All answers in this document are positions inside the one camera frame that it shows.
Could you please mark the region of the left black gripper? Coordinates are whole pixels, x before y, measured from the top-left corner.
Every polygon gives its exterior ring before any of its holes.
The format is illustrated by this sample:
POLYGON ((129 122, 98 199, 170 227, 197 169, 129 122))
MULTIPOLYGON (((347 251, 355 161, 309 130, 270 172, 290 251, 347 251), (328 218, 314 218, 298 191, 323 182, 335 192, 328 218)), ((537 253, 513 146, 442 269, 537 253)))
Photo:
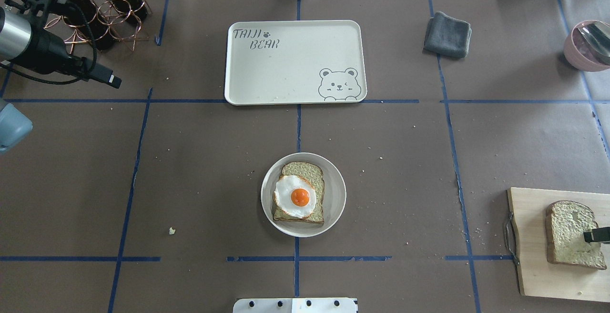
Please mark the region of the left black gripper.
POLYGON ((45 27, 49 14, 67 12, 66 0, 5 0, 5 59, 39 74, 58 72, 79 80, 94 80, 119 89, 113 70, 67 52, 63 39, 45 27))

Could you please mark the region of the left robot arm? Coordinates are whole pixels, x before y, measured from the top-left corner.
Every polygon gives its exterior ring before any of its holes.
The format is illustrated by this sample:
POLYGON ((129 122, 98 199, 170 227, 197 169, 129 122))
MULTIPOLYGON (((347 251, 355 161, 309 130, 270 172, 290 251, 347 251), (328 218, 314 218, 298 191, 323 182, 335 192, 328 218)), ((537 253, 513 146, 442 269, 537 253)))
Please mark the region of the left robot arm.
POLYGON ((118 89, 122 84, 113 70, 93 57, 78 57, 67 51, 63 39, 46 29, 50 14, 85 15, 69 0, 5 0, 1 7, 1 67, 26 79, 52 85, 98 81, 118 89))

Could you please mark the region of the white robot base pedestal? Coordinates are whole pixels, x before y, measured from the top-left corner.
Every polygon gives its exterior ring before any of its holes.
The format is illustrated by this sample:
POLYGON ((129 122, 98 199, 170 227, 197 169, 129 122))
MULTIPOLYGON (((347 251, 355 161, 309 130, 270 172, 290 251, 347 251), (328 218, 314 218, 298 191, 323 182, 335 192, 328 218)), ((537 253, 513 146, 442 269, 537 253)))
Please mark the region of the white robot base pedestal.
POLYGON ((356 298, 242 298, 233 313, 357 313, 356 298))

